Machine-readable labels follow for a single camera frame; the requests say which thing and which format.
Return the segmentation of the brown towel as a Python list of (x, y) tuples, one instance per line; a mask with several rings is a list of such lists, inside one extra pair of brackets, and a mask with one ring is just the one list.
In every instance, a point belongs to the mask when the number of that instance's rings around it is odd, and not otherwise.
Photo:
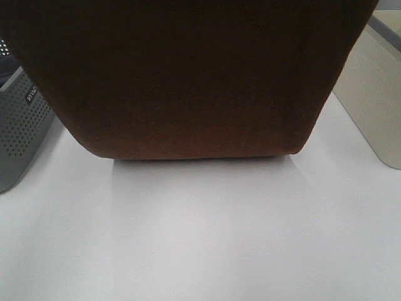
[(96, 156), (283, 156), (305, 145), (376, 5), (2, 1), (1, 37)]

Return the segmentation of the grey perforated plastic basket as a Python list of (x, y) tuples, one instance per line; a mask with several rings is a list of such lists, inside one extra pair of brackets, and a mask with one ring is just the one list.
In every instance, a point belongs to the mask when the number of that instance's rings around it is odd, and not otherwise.
[[(12, 54), (1, 38), (1, 56)], [(20, 66), (1, 87), (1, 192), (24, 174), (45, 138), (55, 113)]]

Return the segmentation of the beige plastic storage bin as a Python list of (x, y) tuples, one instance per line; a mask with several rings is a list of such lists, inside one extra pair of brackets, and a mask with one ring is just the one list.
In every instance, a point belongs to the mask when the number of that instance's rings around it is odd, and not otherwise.
[(374, 10), (333, 92), (378, 159), (400, 169), (400, 6)]

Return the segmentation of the dark cloth in basket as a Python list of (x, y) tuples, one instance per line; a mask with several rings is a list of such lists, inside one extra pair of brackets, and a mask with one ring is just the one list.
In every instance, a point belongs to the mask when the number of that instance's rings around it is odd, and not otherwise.
[(12, 54), (1, 56), (0, 61), (0, 87), (2, 87), (10, 77), (21, 66), (20, 62)]

